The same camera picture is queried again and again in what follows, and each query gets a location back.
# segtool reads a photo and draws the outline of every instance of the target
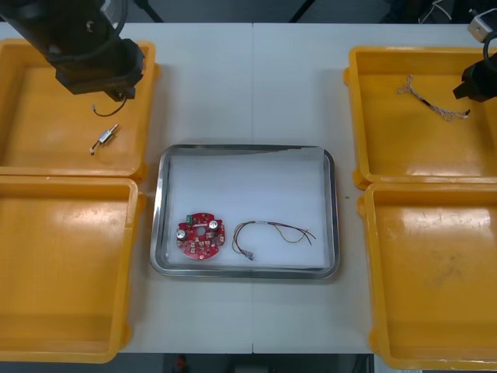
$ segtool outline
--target red circuit board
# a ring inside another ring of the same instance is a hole
[[[217,222],[217,228],[211,229],[209,224]],[[224,244],[224,225],[214,215],[198,213],[188,215],[186,222],[178,224],[178,232],[185,232],[183,239],[177,238],[176,243],[183,253],[195,260],[205,260],[219,253],[219,246]]]

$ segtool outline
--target white table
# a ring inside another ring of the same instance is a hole
[[[367,353],[370,299],[360,192],[342,70],[350,48],[478,46],[465,26],[128,24],[150,40],[162,76],[148,139],[148,209],[132,264],[124,352]],[[0,24],[1,37],[17,37]],[[157,162],[188,142],[320,145],[333,156],[341,264],[323,283],[163,277],[148,263]]]

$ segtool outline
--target yellow plastic bin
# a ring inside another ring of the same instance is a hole
[[[111,117],[120,103],[105,93],[73,95],[43,55],[25,40],[0,42],[0,175],[118,176],[145,178],[144,155],[154,81],[155,47],[144,52],[136,98]],[[100,135],[119,124],[115,138],[91,156]]]
[[[397,369],[497,369],[497,185],[375,183],[358,201],[370,347]]]
[[[130,338],[132,180],[0,176],[0,361],[110,361]]]
[[[465,68],[481,48],[355,47],[344,80],[349,86],[356,149],[354,182],[497,183],[497,102],[455,99]],[[465,120],[444,120],[412,94],[434,105],[471,109]]]

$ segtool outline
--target white cable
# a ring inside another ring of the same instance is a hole
[[[425,18],[423,18],[422,20],[421,17],[418,18],[418,23],[423,24],[428,19],[428,17],[433,13],[433,10],[435,10],[436,7],[440,9],[443,12],[443,14],[451,21],[452,17],[450,16],[449,12],[439,5],[441,2],[444,2],[444,0],[435,0],[434,2],[432,2],[432,8],[429,10],[428,14],[426,14]]]

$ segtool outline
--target electronic component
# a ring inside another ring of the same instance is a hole
[[[215,231],[219,227],[219,224],[215,220],[209,221],[209,228],[212,231]]]
[[[99,139],[97,142],[90,148],[90,154],[94,155],[95,154],[95,148],[100,145],[105,145],[109,140],[114,136],[114,132],[116,129],[119,127],[119,124],[114,125],[111,129],[105,131],[103,134],[100,135]]]
[[[286,225],[286,224],[283,224],[283,223],[276,223],[274,221],[247,221],[245,223],[241,223],[241,224],[238,224],[236,226],[235,231],[233,232],[233,242],[231,243],[231,248],[237,254],[242,254],[245,258],[247,258],[249,260],[254,260],[254,253],[252,251],[248,251],[248,250],[242,249],[240,247],[240,245],[238,244],[238,235],[240,234],[240,231],[244,227],[246,227],[247,225],[250,225],[250,224],[268,224],[268,225],[272,225],[280,233],[281,237],[285,241],[287,241],[288,243],[298,243],[298,242],[302,241],[302,239],[304,239],[304,237],[305,237],[309,241],[309,245],[312,246],[312,242],[311,242],[311,239],[309,239],[309,236],[312,237],[313,239],[316,239],[316,237],[312,233],[309,232],[309,229],[302,229],[302,228],[294,227],[292,225]],[[281,231],[281,228],[294,229],[294,230],[299,231],[300,233],[302,233],[302,236],[299,239],[295,240],[295,241],[291,241],[291,240],[287,239],[283,235],[283,232]]]
[[[223,221],[208,213],[187,215],[186,222],[178,224],[176,238],[176,244],[189,258],[209,259],[224,245]]]
[[[177,239],[181,239],[181,240],[185,239],[186,238],[186,232],[183,231],[182,229],[178,229],[176,231],[176,238]]]

